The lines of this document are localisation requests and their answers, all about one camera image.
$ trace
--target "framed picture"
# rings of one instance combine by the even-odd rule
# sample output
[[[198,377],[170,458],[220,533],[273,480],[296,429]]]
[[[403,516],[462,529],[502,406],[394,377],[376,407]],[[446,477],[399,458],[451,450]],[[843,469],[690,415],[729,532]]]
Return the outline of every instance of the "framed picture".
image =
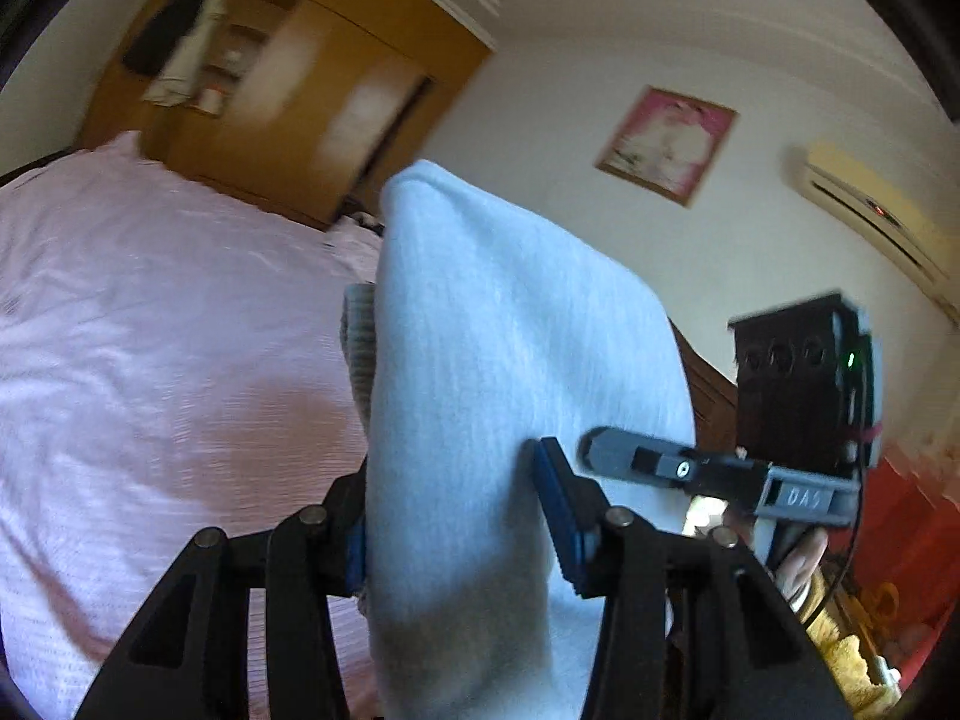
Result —
[[[735,119],[723,105],[648,87],[596,166],[689,205]]]

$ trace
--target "ceiling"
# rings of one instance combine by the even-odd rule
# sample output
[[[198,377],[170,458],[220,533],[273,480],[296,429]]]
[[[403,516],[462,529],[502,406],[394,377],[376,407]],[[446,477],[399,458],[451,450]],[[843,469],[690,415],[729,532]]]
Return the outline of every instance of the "ceiling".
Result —
[[[960,186],[960,130],[864,0],[436,0],[491,45],[548,37],[656,40],[788,71],[876,117]]]

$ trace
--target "white wall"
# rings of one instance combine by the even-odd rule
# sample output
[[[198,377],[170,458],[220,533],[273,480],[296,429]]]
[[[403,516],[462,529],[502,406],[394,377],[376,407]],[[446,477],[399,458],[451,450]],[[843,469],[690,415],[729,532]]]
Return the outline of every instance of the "white wall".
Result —
[[[592,167],[647,84],[740,113],[689,209]],[[827,93],[715,53],[652,44],[505,45],[424,157],[633,269],[727,375],[728,319],[842,289],[868,310],[883,341],[885,421],[894,435],[950,325],[867,242],[791,188],[803,146],[820,137],[910,191],[939,180],[922,155]]]
[[[909,413],[902,448],[960,472],[960,334],[954,333],[937,357]]]
[[[0,175],[66,148],[127,25],[146,0],[71,0],[0,91]]]

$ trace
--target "screw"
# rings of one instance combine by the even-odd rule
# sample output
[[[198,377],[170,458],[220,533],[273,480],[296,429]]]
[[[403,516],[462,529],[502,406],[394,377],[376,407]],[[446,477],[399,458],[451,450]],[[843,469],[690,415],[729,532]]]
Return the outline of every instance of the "screw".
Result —
[[[626,528],[634,521],[634,513],[626,506],[611,506],[604,513],[604,519],[614,528]]]
[[[326,522],[326,509],[319,503],[304,506],[297,515],[304,525],[323,525]]]
[[[726,525],[720,525],[710,531],[710,537],[716,541],[720,546],[727,547],[736,547],[736,543],[739,541],[739,538],[736,534],[736,531],[733,528],[728,528]]]
[[[221,536],[222,532],[220,528],[203,528],[200,533],[194,536],[193,542],[202,549],[208,549],[208,547],[219,544]]]

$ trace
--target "blue gripper pad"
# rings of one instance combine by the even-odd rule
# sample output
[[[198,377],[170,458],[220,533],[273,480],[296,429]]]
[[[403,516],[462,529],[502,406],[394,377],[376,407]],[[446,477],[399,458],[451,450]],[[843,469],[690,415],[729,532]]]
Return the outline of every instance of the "blue gripper pad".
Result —
[[[606,495],[594,480],[573,473],[553,437],[536,443],[534,486],[563,579],[579,595],[592,598],[589,565],[600,547],[600,522],[610,505]]]
[[[344,572],[344,583],[347,592],[356,595],[363,589],[366,579],[367,558],[367,524],[366,518],[360,517],[349,531],[347,531],[347,565]]]

